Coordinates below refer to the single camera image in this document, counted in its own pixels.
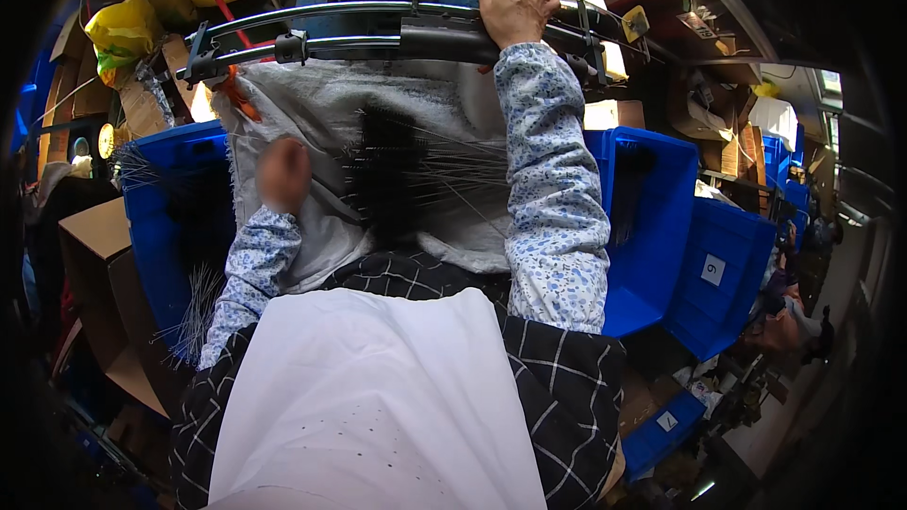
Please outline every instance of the pile of brushes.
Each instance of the pile of brushes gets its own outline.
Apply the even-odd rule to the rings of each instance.
[[[469,207],[510,192],[505,141],[460,141],[384,108],[360,111],[362,136],[346,149],[345,203],[363,217],[379,248],[414,245],[433,209]]]

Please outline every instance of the black checkered jacket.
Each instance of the black checkered jacket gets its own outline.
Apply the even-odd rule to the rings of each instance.
[[[616,339],[507,315],[509,277],[472,274],[421,252],[369,255],[338,269],[321,289],[434,300],[469,287],[481,289],[494,304],[548,507],[592,506],[619,448],[620,374],[626,353]],[[208,504],[224,409],[255,327],[234,333],[217,364],[199,371],[184,392],[171,433],[178,508]]]

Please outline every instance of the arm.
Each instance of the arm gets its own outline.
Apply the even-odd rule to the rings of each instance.
[[[214,304],[214,320],[201,348],[198,370],[214,366],[230,335],[258,321],[278,295],[278,276],[299,251],[295,213],[308,196],[308,152],[293,138],[279,138],[261,153],[255,187],[263,205],[236,233],[224,273],[227,284]]]
[[[580,84],[550,48],[534,43],[502,51],[494,77],[507,121],[510,313],[601,333],[610,225],[582,139]]]
[[[230,335],[258,321],[278,295],[278,275],[293,262],[301,242],[296,218],[265,206],[237,232],[224,270],[227,284],[214,304],[198,370],[214,366]]]

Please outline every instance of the label tag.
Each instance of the label tag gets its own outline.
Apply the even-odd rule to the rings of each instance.
[[[658,422],[659,425],[661,425],[661,428],[665,431],[670,431],[677,425],[676,417],[674,417],[669,411],[661,414],[661,417],[659,417],[655,421]]]
[[[684,12],[683,14],[678,14],[677,19],[686,25],[686,28],[690,28],[696,35],[702,40],[710,40],[712,38],[717,38],[719,35],[712,31],[712,28],[709,28],[709,24],[706,24],[696,12]]]
[[[721,285],[721,277],[725,275],[725,261],[718,256],[706,255],[706,263],[702,266],[701,278],[716,288]]]

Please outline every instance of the hand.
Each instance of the hand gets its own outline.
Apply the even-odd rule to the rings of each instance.
[[[485,31],[501,50],[540,42],[545,23],[560,7],[559,0],[479,0]]]
[[[311,185],[312,165],[301,141],[279,138],[258,157],[255,187],[261,202],[271,211],[298,213]]]

